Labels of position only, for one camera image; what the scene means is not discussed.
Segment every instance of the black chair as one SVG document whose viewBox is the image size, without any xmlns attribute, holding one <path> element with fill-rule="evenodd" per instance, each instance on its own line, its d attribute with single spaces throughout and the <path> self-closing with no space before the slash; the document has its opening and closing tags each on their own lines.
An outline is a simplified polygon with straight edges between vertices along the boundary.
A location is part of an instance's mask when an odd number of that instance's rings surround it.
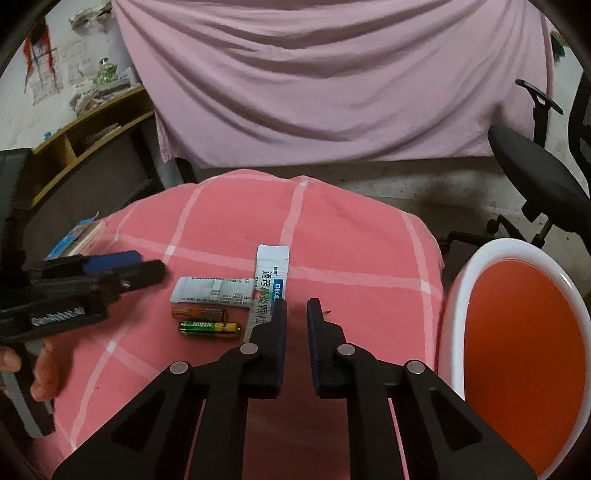
<svg viewBox="0 0 591 480">
<path fill-rule="evenodd" d="M 581 236 L 591 252 L 591 199 L 568 168 L 544 149 L 548 130 L 548 114 L 553 108 L 561 115 L 562 109 L 533 85 L 518 79 L 515 83 L 525 88 L 534 100 L 535 132 L 531 141 L 511 128 L 492 125 L 488 141 L 499 165 L 510 182 L 525 198 L 521 208 L 524 216 L 534 222 L 542 213 L 548 217 L 540 233 L 531 243 L 544 246 L 546 235 L 553 225 Z M 569 149 L 577 165 L 591 184 L 591 82 L 583 74 L 569 117 Z M 447 253 L 454 241 L 481 247 L 491 241 L 499 226 L 511 238 L 526 241 L 521 232 L 504 216 L 487 223 L 490 235 L 450 232 L 440 241 L 442 253 Z"/>
</svg>

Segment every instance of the chair backrest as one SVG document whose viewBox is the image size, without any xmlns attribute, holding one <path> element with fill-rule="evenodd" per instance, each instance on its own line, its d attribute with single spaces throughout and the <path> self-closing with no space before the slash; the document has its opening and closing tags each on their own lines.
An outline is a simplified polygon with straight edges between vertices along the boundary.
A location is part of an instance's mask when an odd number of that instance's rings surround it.
<svg viewBox="0 0 591 480">
<path fill-rule="evenodd" d="M 570 111 L 569 149 L 591 187 L 591 82 L 584 72 Z"/>
</svg>

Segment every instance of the human hand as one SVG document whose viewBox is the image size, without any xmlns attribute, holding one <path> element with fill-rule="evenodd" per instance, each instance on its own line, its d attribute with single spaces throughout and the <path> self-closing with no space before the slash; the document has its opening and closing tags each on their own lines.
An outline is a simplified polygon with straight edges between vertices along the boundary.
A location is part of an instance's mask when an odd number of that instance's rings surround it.
<svg viewBox="0 0 591 480">
<path fill-rule="evenodd" d="M 18 372 L 22 367 L 21 358 L 9 347 L 0 346 L 0 370 Z M 59 392 L 59 366 L 54 354 L 54 343 L 43 340 L 43 349 L 33 369 L 34 382 L 31 385 L 31 396 L 37 401 L 55 398 Z"/>
</svg>

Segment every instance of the chair base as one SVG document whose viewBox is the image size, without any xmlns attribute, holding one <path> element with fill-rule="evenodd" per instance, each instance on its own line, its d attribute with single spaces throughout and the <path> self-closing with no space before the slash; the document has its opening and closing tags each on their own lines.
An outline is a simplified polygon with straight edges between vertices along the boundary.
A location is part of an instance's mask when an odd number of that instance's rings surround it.
<svg viewBox="0 0 591 480">
<path fill-rule="evenodd" d="M 527 240 L 519 231 L 519 229 L 515 225 L 513 225 L 509 221 L 509 219 L 507 219 L 503 215 L 499 215 L 497 218 L 489 220 L 486 224 L 486 231 L 490 235 L 478 235 L 476 233 L 454 231 L 449 232 L 446 238 L 438 240 L 437 243 L 439 244 L 439 248 L 441 249 L 441 253 L 443 255 L 450 251 L 453 242 L 461 242 L 463 244 L 474 245 L 475 247 L 482 247 L 482 245 L 485 245 L 491 240 L 495 239 L 495 237 L 493 237 L 492 235 L 499 231 L 499 226 L 501 225 L 505 228 L 505 230 L 511 238 L 527 242 Z M 542 248 L 545 244 L 546 235 L 548 235 L 548 232 L 551 228 L 552 222 L 548 220 L 542 228 L 541 232 L 536 234 L 536 236 L 533 238 L 531 244 L 535 247 Z"/>
</svg>

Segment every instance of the green and gold battery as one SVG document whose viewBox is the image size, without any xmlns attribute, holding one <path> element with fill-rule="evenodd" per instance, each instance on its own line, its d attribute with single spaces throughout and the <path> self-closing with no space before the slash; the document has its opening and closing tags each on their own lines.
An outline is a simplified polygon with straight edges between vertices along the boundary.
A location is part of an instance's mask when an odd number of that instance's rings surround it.
<svg viewBox="0 0 591 480">
<path fill-rule="evenodd" d="M 242 327 L 234 322 L 181 322 L 178 331 L 182 335 L 209 335 L 214 337 L 236 338 Z"/>
</svg>

